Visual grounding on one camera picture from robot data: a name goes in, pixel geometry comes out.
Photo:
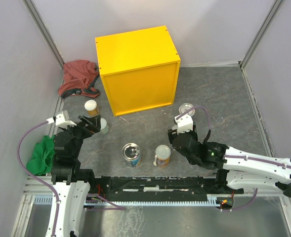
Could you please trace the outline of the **orange snack can with spoon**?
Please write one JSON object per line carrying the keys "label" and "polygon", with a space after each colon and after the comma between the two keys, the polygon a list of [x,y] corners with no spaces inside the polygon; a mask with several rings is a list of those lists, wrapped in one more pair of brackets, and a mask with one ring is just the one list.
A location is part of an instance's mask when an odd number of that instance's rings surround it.
{"label": "orange snack can with spoon", "polygon": [[167,145],[159,145],[155,149],[154,166],[164,167],[169,163],[171,150]]}

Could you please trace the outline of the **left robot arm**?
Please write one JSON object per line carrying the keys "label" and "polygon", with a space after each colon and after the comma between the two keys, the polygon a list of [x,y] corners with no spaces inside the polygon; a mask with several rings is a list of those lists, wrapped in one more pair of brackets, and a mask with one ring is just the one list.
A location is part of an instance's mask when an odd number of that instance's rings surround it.
{"label": "left robot arm", "polygon": [[82,169],[78,159],[84,139],[100,132],[101,116],[80,116],[79,122],[59,124],[54,138],[51,169],[53,201],[47,237],[77,237],[86,195],[96,188],[92,169]]}

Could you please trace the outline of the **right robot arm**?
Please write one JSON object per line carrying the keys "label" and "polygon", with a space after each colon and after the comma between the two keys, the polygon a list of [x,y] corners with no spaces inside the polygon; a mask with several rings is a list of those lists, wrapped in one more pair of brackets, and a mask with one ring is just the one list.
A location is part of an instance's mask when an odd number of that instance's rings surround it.
{"label": "right robot arm", "polygon": [[169,143],[191,165],[216,170],[214,188],[219,193],[229,189],[270,188],[291,198],[291,157],[273,158],[252,154],[225,144],[210,142],[208,132],[199,142],[196,128],[167,131]]}

